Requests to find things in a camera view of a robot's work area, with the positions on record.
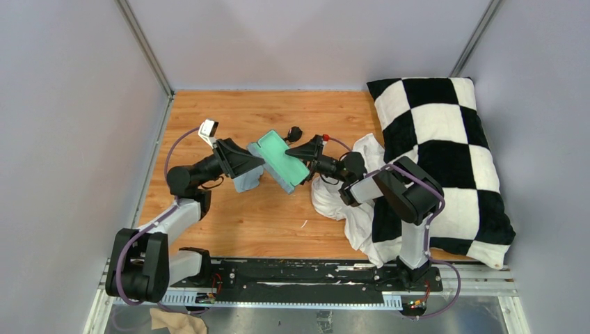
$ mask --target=checkered pillow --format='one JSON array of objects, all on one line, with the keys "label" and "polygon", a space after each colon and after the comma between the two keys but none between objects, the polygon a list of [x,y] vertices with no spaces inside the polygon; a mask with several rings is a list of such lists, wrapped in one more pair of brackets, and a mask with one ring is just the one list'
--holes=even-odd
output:
[{"label": "checkered pillow", "polygon": [[[475,108],[471,79],[386,79],[369,82],[385,139],[385,162],[402,155],[434,177],[447,206],[431,227],[431,246],[501,268],[514,239],[500,183]],[[401,236],[401,221],[384,198],[375,203],[373,242]]]}]

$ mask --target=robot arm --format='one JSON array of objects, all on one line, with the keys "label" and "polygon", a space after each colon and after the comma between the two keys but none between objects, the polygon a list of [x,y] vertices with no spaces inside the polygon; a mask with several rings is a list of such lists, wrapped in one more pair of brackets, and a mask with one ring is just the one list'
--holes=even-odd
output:
[{"label": "robot arm", "polygon": [[[408,157],[396,160],[390,168],[367,174],[359,152],[349,152],[338,160],[323,155],[324,142],[328,140],[327,135],[316,135],[308,143],[285,153],[307,163],[310,175],[304,182],[310,181],[315,173],[341,181],[340,197],[347,205],[355,207],[384,196],[403,221],[401,252],[397,259],[400,278],[405,285],[416,283],[431,266],[425,220],[440,204],[439,197],[431,191],[442,197],[443,188]],[[406,176],[417,179],[422,185],[410,184],[412,180]]]},{"label": "robot arm", "polygon": [[179,280],[202,283],[209,279],[209,251],[181,248],[169,257],[168,245],[209,211],[211,190],[203,187],[204,183],[222,175],[235,178],[264,164],[263,159],[252,156],[232,139],[215,139],[217,125],[206,120],[199,128],[199,136],[212,147],[211,155],[194,165],[168,171],[166,183],[174,203],[149,223],[117,233],[105,284],[109,296],[157,303],[168,286]]}]

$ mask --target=sponge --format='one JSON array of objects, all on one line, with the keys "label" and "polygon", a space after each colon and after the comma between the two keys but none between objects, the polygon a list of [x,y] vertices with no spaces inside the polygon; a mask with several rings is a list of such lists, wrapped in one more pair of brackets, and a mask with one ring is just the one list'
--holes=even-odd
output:
[{"label": "sponge", "polygon": [[246,148],[253,156],[264,159],[264,169],[287,193],[295,191],[295,186],[310,174],[301,160],[285,154],[289,146],[274,130]]}]

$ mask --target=wooden floor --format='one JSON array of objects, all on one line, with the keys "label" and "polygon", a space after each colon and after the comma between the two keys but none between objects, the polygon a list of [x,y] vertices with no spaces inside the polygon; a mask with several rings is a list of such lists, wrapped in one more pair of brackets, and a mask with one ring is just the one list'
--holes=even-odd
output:
[{"label": "wooden floor", "polygon": [[[315,134],[334,136],[349,146],[370,132],[383,144],[374,104],[366,92],[333,91],[184,91],[176,94],[172,113],[147,192],[140,223],[147,223],[172,202],[164,182],[164,161],[173,142],[205,118],[219,122],[217,138],[232,138],[245,148],[270,129],[285,136],[292,126],[303,130],[305,143]],[[194,164],[212,153],[197,134],[175,149],[170,168]],[[324,153],[339,157],[344,149],[331,143]],[[260,185],[236,193],[231,180],[213,190],[209,213],[170,247],[208,249],[214,256],[366,258],[344,236],[344,221],[314,210],[310,184],[287,195],[268,175]],[[437,258],[465,259],[439,250]]]}]

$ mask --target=tan rag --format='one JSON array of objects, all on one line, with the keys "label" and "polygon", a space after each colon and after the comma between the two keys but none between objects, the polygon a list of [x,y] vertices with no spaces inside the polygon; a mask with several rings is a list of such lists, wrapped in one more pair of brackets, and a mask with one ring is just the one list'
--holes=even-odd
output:
[{"label": "tan rag", "polygon": [[164,312],[150,308],[152,329],[167,327],[170,334],[207,334],[207,327],[201,318],[181,313]]}]

